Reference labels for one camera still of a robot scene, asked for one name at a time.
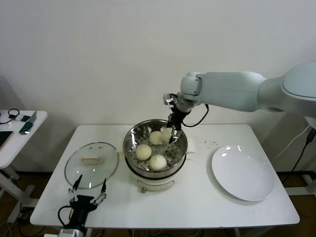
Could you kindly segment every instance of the table leg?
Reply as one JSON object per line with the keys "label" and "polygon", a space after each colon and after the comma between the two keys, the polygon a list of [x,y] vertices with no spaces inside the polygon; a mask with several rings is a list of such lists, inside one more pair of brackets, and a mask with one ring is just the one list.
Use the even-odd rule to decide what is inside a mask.
{"label": "table leg", "polygon": [[24,192],[0,173],[0,187],[2,187],[6,192],[8,192],[16,199],[18,199],[18,203],[16,204],[8,218],[9,223],[14,223],[16,221],[20,213],[20,208],[35,207],[38,202],[38,199],[30,198],[30,194],[34,190],[35,185],[29,185]]}
{"label": "table leg", "polygon": [[14,180],[19,180],[20,175],[18,175],[14,169],[12,169],[10,166],[8,166],[7,168],[4,168],[3,171],[10,176],[11,179]]}

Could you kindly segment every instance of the metal rim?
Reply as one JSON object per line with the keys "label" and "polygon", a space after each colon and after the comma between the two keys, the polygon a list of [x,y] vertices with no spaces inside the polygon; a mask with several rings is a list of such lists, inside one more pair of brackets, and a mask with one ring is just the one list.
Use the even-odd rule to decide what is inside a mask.
{"label": "metal rim", "polygon": [[[167,120],[163,120],[163,119],[149,119],[149,120],[140,122],[140,123],[136,124],[135,126],[133,126],[133,127],[127,132],[127,134],[126,134],[125,137],[124,137],[124,141],[126,140],[126,138],[128,137],[128,135],[130,134],[130,132],[131,132],[135,127],[140,126],[140,125],[143,125],[144,123],[148,123],[149,121],[153,121],[153,120],[154,120],[154,121],[157,121],[157,122],[168,122]],[[184,133],[183,133],[183,135],[184,135],[184,139],[185,139],[186,143],[188,144],[187,136],[186,136]],[[187,150],[188,150],[188,147],[186,148],[186,150],[185,150],[185,152],[184,152],[184,156],[186,156]],[[179,163],[176,163],[176,164],[170,166],[169,169],[172,169],[172,168],[176,167],[178,164],[179,164]],[[136,166],[133,166],[133,167],[136,168],[136,169],[139,169],[139,170],[143,171],[143,170],[142,170],[141,168],[139,168],[139,167],[136,167]],[[165,171],[166,171],[166,170],[150,171],[150,173],[162,173],[162,172],[165,172]]]}
{"label": "metal rim", "polygon": [[[86,145],[80,147],[80,148],[77,149],[75,152],[73,152],[73,153],[69,156],[69,158],[68,158],[68,160],[67,160],[67,163],[66,163],[66,165],[65,165],[65,168],[64,168],[64,176],[65,176],[65,179],[66,179],[67,183],[70,184],[71,186],[74,185],[74,184],[72,184],[72,183],[68,180],[67,175],[66,175],[66,167],[67,167],[67,165],[68,165],[68,162],[70,161],[70,158],[71,158],[75,153],[77,153],[80,149],[82,149],[82,148],[84,148],[84,147],[86,147],[86,146],[90,146],[90,145],[92,145],[92,144],[96,144],[96,143],[103,143],[103,144],[106,144],[106,145],[110,145],[111,147],[114,148],[115,151],[117,150],[117,149],[115,148],[115,146],[113,146],[112,144],[107,143],[107,142],[92,142],[92,143],[89,143],[89,144],[86,144]],[[117,154],[117,157],[118,157],[117,164],[116,164],[115,169],[113,170],[113,172],[112,172],[112,173],[110,174],[110,176],[107,178],[107,180],[109,180],[109,179],[113,176],[113,174],[115,173],[115,171],[116,171],[117,168],[118,168],[118,165],[119,165],[119,155],[118,155],[117,152],[116,152],[116,154]],[[95,187],[100,186],[101,184],[103,184],[103,181],[102,181],[101,183],[99,183],[99,184],[96,184],[96,185],[92,186],[91,188],[80,188],[80,187],[78,187],[78,189],[93,189],[93,188],[95,188]]]}
{"label": "metal rim", "polygon": [[143,176],[143,175],[141,175],[141,174],[139,174],[139,173],[136,173],[136,171],[131,168],[130,164],[127,162],[127,158],[125,157],[125,161],[126,161],[126,164],[127,164],[128,168],[129,168],[134,174],[136,174],[137,176],[139,176],[139,177],[141,177],[141,178],[143,178],[143,179],[149,179],[149,180],[166,179],[166,178],[171,177],[172,175],[175,175],[175,174],[182,168],[182,166],[184,165],[184,162],[186,161],[186,159],[187,159],[187,154],[185,154],[184,160],[183,160],[183,162],[182,162],[180,168],[177,169],[174,173],[169,174],[168,176],[161,177],[161,178],[149,178],[149,177]]}

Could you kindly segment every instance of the phone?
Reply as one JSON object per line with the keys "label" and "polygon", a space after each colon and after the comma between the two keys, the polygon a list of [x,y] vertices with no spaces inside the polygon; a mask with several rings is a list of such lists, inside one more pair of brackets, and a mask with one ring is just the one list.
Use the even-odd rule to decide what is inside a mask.
{"label": "phone", "polygon": [[5,145],[12,134],[12,131],[0,131],[0,149]]}

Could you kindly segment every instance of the glass lid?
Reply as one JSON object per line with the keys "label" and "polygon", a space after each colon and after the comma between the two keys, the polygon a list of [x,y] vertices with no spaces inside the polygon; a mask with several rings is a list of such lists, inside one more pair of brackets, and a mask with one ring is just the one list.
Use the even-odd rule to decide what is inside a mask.
{"label": "glass lid", "polygon": [[105,142],[90,143],[74,152],[65,166],[65,178],[70,185],[82,175],[79,189],[91,189],[103,184],[117,169],[119,157],[114,146]]}

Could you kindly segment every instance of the wire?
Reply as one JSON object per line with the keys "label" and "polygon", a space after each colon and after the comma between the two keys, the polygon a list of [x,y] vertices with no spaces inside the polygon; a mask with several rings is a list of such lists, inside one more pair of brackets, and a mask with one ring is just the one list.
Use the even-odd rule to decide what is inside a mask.
{"label": "wire", "polygon": [[205,105],[207,111],[206,111],[205,115],[202,117],[202,119],[201,119],[198,123],[196,123],[196,124],[194,124],[194,125],[186,125],[186,124],[182,121],[182,124],[183,124],[185,127],[195,127],[195,126],[198,126],[198,125],[205,119],[205,117],[207,116],[207,114],[208,114],[208,112],[209,112],[208,104],[204,104],[204,105]]}
{"label": "wire", "polygon": [[[10,112],[13,111],[13,110],[16,111],[18,114],[17,114],[17,115],[11,114]],[[9,115],[13,115],[14,117],[11,118],[11,119],[9,119],[7,122],[0,122],[0,124],[6,124],[6,123],[11,122],[12,120],[14,120],[14,119],[20,114],[20,111],[19,111],[18,109],[10,109],[10,110],[8,111],[8,114],[9,114]]]}
{"label": "wire", "polygon": [[293,169],[291,170],[291,172],[289,173],[289,175],[283,180],[282,184],[284,184],[285,181],[292,175],[294,169],[296,168],[298,162],[300,162],[300,160],[301,160],[301,158],[302,158],[302,156],[303,156],[303,154],[304,154],[305,148],[307,147],[308,144],[310,144],[310,143],[313,141],[313,139],[315,138],[315,136],[316,136],[316,129],[312,128],[312,129],[310,130],[310,132],[308,133],[308,136],[307,136],[307,138],[306,138],[306,143],[305,143],[305,146],[303,147],[303,150],[302,150],[302,152],[301,152],[300,157],[299,157],[298,160],[296,161],[296,163],[295,163]]}
{"label": "wire", "polygon": [[18,225],[18,230],[19,230],[20,235],[23,237],[35,237],[35,236],[38,236],[43,230],[45,230],[45,227],[43,227],[39,232],[37,232],[33,235],[26,235],[26,234],[22,233],[20,225]]}
{"label": "wire", "polygon": [[196,236],[196,235],[201,231],[201,229],[200,229],[200,230],[197,230],[197,232],[195,232],[195,234],[193,234],[193,235],[189,235],[189,234],[185,233],[184,230],[181,230],[181,231],[182,231],[182,233],[183,233],[185,236],[187,236],[187,237],[194,237],[194,236]]}
{"label": "wire", "polygon": [[305,144],[304,148],[302,149],[302,152],[301,152],[300,157],[299,157],[298,160],[296,161],[296,163],[295,163],[293,169],[290,171],[290,173],[288,174],[288,176],[282,181],[282,184],[284,184],[285,181],[292,175],[292,172],[293,172],[294,169],[296,168],[298,162],[300,162],[300,160],[301,160],[301,158],[302,158],[302,156],[303,156],[303,154],[304,154],[304,151],[305,151],[305,148],[307,147],[307,145],[308,145],[308,143]]}
{"label": "wire", "polygon": [[224,229],[224,231],[225,231],[225,233],[226,233],[226,235],[227,235],[228,237],[231,237],[231,235],[228,233],[228,231],[227,231],[226,229]]}
{"label": "wire", "polygon": [[12,223],[11,226],[10,226],[10,229],[5,232],[4,237],[7,237],[7,234],[8,234],[8,233],[10,233],[9,237],[12,236],[12,230],[18,226],[18,224],[16,224],[15,226],[13,226],[13,224],[14,224],[14,223]]}
{"label": "wire", "polygon": [[7,224],[7,225],[8,225],[8,229],[6,230],[4,236],[6,236],[7,233],[8,233],[8,231],[9,231],[9,233],[10,233],[9,236],[11,237],[11,236],[12,236],[12,229],[11,229],[11,226],[9,225],[9,223],[8,223],[7,221],[3,221],[3,222],[0,224],[0,227],[1,227],[2,225],[4,225],[4,224]]}
{"label": "wire", "polygon": [[278,158],[278,157],[296,140],[296,138],[300,137],[300,136],[301,136],[303,133],[305,133],[305,132],[307,131],[307,129],[309,129],[309,128],[310,128],[310,125],[308,125],[300,134],[298,134],[296,137],[294,137],[294,138],[292,139],[292,141],[290,141],[289,144],[287,144],[287,146],[286,146],[276,157],[273,158],[273,160],[276,159],[276,158]]}
{"label": "wire", "polygon": [[152,234],[150,234],[150,230],[148,230],[148,235],[149,235],[150,237],[156,237],[157,235],[159,235],[159,234],[161,233],[161,231],[162,231],[162,230],[159,230],[156,234],[152,235]]}
{"label": "wire", "polygon": [[69,206],[69,205],[62,206],[62,207],[58,210],[58,212],[57,212],[58,220],[59,220],[60,223],[63,225],[63,227],[65,227],[65,223],[64,223],[63,220],[60,218],[60,211],[61,211],[62,209],[65,209],[65,208],[71,208],[71,206]]}
{"label": "wire", "polygon": [[105,229],[103,229],[103,231],[99,234],[97,234],[95,237],[102,237],[104,235]]}

